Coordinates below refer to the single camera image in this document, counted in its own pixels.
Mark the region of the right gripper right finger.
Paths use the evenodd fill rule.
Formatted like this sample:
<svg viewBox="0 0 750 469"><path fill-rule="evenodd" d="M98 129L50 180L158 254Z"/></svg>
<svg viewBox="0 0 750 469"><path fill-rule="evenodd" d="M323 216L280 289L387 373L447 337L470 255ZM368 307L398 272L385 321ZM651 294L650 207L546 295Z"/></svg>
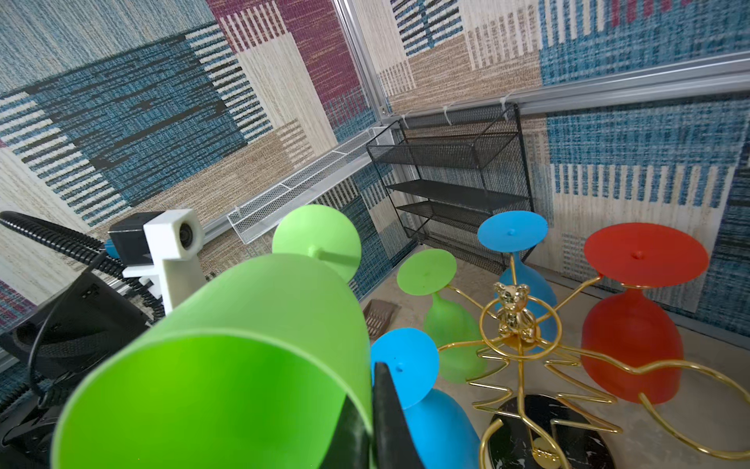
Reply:
<svg viewBox="0 0 750 469"><path fill-rule="evenodd" d="M406 423L388 365L375 363L374 457L378 468L423 468Z"/></svg>

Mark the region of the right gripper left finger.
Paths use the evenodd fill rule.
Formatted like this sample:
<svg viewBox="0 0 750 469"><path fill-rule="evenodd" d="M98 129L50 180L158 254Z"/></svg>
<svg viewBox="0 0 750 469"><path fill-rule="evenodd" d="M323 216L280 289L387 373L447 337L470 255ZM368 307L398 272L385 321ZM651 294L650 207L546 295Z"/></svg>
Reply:
<svg viewBox="0 0 750 469"><path fill-rule="evenodd" d="M363 417L347 397L320 469L367 469L370 441Z"/></svg>

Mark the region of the green front wine glass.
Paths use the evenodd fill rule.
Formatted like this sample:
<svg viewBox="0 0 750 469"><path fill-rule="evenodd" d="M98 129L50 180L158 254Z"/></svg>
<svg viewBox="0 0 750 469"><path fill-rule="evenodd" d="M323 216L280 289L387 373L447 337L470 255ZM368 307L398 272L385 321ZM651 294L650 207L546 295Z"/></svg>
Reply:
<svg viewBox="0 0 750 469"><path fill-rule="evenodd" d="M320 468L347 397L371 441L360 263L346 215L295 209L270 254L209 281L82 381L52 466Z"/></svg>

